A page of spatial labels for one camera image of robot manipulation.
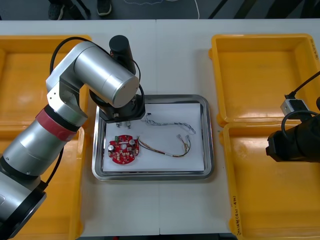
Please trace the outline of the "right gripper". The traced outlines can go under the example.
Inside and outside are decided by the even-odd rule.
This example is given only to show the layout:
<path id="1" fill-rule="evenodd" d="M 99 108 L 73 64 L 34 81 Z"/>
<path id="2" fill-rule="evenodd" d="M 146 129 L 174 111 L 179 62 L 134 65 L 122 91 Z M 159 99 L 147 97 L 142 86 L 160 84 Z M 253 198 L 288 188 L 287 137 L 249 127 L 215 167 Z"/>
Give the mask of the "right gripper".
<path id="1" fill-rule="evenodd" d="M 288 138 L 281 130 L 273 132 L 267 138 L 266 155 L 276 162 L 297 162 L 300 160 L 300 151 L 296 143 L 295 127 L 287 129 L 285 133 Z"/>

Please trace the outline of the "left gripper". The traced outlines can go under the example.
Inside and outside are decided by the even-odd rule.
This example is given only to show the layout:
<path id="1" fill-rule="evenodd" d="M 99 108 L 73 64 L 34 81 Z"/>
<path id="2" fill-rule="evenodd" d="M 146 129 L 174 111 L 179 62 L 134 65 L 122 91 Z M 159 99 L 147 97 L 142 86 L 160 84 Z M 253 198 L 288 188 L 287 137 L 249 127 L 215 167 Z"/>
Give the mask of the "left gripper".
<path id="1" fill-rule="evenodd" d="M 115 108 L 110 104 L 100 106 L 100 116 L 108 124 L 115 123 L 120 128 L 120 123 L 125 122 L 128 129 L 131 129 L 131 122 L 140 120 L 146 112 L 145 97 L 136 94 L 125 106 Z"/>

